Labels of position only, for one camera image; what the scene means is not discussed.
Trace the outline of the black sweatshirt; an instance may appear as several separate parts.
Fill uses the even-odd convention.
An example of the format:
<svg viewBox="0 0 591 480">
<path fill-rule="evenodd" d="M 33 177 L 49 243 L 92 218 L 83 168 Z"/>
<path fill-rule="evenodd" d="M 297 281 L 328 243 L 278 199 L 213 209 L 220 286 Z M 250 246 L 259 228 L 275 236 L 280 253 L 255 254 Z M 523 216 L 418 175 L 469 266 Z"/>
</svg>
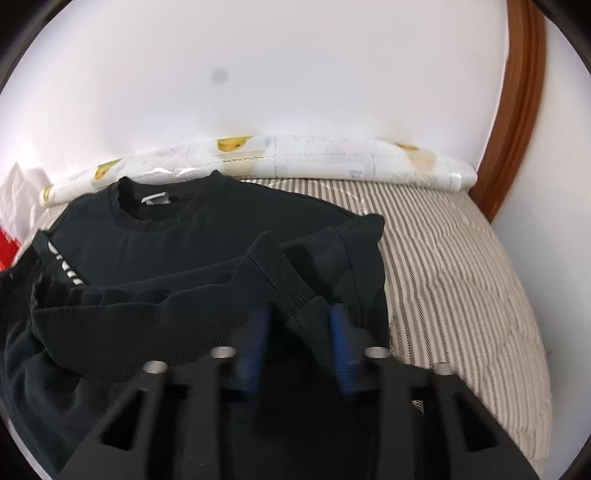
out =
<svg viewBox="0 0 591 480">
<path fill-rule="evenodd" d="M 1 276 L 1 401 L 50 476 L 147 361 L 193 362 L 272 306 L 329 362 L 318 312 L 390 343 L 385 222 L 349 182 L 123 178 L 71 202 Z"/>
</svg>

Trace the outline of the brown wooden door frame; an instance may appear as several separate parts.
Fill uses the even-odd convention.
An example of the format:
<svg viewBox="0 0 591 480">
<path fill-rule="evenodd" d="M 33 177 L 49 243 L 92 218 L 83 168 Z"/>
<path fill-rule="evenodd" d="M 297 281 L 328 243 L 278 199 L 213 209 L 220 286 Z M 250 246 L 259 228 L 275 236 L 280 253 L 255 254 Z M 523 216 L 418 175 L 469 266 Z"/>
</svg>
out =
<svg viewBox="0 0 591 480">
<path fill-rule="evenodd" d="M 489 221 L 506 199 L 530 144 L 546 71 L 544 16 L 532 1 L 509 1 L 508 55 L 499 106 L 478 181 L 469 195 Z"/>
</svg>

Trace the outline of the red paper shopping bag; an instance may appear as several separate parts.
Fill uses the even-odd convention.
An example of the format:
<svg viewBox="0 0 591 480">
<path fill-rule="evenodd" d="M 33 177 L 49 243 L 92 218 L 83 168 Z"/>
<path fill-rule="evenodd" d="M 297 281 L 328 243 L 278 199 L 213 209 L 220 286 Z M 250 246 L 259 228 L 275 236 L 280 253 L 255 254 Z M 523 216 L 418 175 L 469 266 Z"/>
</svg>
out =
<svg viewBox="0 0 591 480">
<path fill-rule="evenodd" d="M 11 267 L 13 260 L 20 249 L 20 242 L 12 238 L 3 229 L 0 229 L 0 270 Z"/>
</svg>

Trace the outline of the white rolled paper with lemons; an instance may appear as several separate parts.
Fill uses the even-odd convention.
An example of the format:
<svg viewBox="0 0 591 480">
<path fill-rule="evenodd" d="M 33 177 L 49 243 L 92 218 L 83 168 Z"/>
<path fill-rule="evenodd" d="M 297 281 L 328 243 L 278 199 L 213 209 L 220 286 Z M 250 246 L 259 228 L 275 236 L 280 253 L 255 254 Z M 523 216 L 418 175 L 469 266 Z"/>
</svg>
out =
<svg viewBox="0 0 591 480">
<path fill-rule="evenodd" d="M 195 142 L 121 157 L 45 187 L 43 206 L 69 203 L 127 177 L 166 184 L 217 171 L 240 179 L 328 179 L 469 190 L 475 168 L 454 156 L 412 145 L 349 137 L 235 137 Z"/>
</svg>

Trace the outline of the striped quilted mattress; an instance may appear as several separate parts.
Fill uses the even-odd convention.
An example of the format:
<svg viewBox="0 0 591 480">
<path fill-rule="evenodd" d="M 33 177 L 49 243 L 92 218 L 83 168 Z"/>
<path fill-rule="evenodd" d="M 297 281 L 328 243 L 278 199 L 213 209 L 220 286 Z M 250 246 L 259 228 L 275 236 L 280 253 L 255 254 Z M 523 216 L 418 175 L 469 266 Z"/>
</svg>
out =
<svg viewBox="0 0 591 480">
<path fill-rule="evenodd" d="M 325 179 L 268 179 L 266 187 L 383 216 L 392 352 L 423 368 L 449 363 L 542 470 L 552 399 L 540 329 L 511 261 L 469 195 Z"/>
</svg>

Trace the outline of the white plastic shopping bag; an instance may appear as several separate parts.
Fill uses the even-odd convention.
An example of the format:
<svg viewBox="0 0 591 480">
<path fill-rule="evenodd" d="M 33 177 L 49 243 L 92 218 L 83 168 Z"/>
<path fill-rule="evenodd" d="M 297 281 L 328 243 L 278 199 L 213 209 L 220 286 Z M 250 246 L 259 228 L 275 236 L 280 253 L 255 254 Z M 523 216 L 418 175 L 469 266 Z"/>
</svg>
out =
<svg viewBox="0 0 591 480">
<path fill-rule="evenodd" d="M 1 230 L 10 240 L 26 244 L 63 212 L 64 205 L 48 207 L 42 202 L 43 189 L 49 185 L 42 169 L 22 170 L 18 163 L 1 174 Z"/>
</svg>

